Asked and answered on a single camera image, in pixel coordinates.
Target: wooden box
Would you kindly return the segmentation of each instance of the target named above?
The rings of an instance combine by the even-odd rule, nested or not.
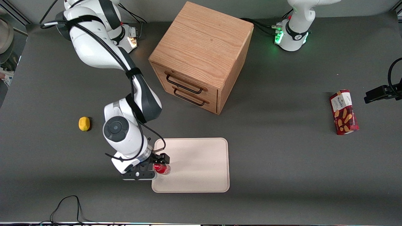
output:
[[[252,23],[187,2],[149,62],[166,92],[220,114],[252,31]]]

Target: plastic tray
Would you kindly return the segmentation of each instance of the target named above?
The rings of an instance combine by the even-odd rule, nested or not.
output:
[[[165,139],[161,153],[170,156],[171,171],[152,181],[157,193],[226,192],[229,189],[228,142],[224,138]],[[163,147],[161,139],[155,149]]]

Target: biscuit box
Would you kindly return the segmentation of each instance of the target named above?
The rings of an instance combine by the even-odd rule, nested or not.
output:
[[[330,103],[338,135],[346,135],[359,130],[349,90],[343,89],[332,95]]]

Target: drawer handle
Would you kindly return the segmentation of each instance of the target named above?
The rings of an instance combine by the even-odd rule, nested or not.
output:
[[[195,94],[200,94],[201,91],[202,91],[202,88],[200,88],[199,91],[195,91],[195,90],[192,90],[192,89],[187,88],[187,87],[185,87],[185,86],[182,86],[182,85],[180,85],[180,84],[177,83],[177,82],[173,82],[172,80],[169,80],[169,78],[170,78],[170,74],[167,74],[166,80],[167,80],[168,82],[172,83],[173,85],[177,85],[178,87],[183,88],[183,89],[185,89],[185,90],[187,90],[187,91],[189,91],[189,92],[192,92],[192,93],[195,93]]]
[[[195,105],[197,105],[197,106],[200,106],[200,107],[205,104],[205,101],[203,101],[201,104],[199,104],[199,103],[194,102],[194,101],[192,101],[192,100],[190,100],[190,99],[188,99],[188,98],[186,98],[186,97],[183,97],[182,95],[177,94],[176,91],[177,91],[177,89],[175,88],[174,91],[173,91],[173,93],[174,93],[177,97],[180,97],[180,98],[183,99],[183,100],[186,100],[186,101],[188,101],[188,102],[190,102],[190,103],[193,103],[193,104],[195,104]]]

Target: yellow sponge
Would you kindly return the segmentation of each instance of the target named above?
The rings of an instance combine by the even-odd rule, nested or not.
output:
[[[88,131],[91,126],[91,123],[89,121],[88,117],[81,117],[79,122],[78,122],[78,127],[82,131]]]

